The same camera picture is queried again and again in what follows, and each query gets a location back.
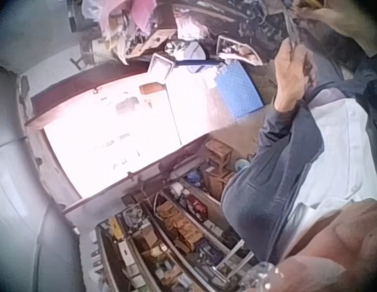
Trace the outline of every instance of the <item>blue cloth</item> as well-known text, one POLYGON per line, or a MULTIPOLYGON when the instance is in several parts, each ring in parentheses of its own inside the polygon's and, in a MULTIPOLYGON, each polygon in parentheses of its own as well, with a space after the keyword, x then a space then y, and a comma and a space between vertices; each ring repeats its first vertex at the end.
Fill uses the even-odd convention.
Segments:
POLYGON ((226 66, 226 70, 216 77, 216 84, 234 119, 263 107, 259 92, 240 62, 226 66))

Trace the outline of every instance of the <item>sleeve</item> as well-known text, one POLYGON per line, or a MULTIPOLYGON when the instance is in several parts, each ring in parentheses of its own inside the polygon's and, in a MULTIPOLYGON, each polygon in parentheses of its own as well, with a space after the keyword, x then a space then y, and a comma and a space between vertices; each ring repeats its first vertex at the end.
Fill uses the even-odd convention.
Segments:
POLYGON ((271 148, 276 142, 290 133, 292 120, 298 111, 298 105, 286 113, 277 111, 273 105, 266 115, 263 127, 259 131, 257 153, 271 148))

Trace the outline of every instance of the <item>man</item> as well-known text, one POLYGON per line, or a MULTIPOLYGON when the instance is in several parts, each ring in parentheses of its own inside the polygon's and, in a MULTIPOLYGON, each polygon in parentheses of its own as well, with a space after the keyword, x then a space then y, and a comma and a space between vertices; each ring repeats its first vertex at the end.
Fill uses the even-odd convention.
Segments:
POLYGON ((326 2, 324 11, 296 8, 296 14, 353 37, 373 58, 344 81, 319 54, 302 44, 291 52, 289 40, 282 43, 278 93, 257 155, 228 183, 221 202, 259 261, 278 264, 297 253, 316 223, 351 203, 377 201, 377 27, 349 1, 326 2), (316 87, 307 88, 308 80, 316 87))

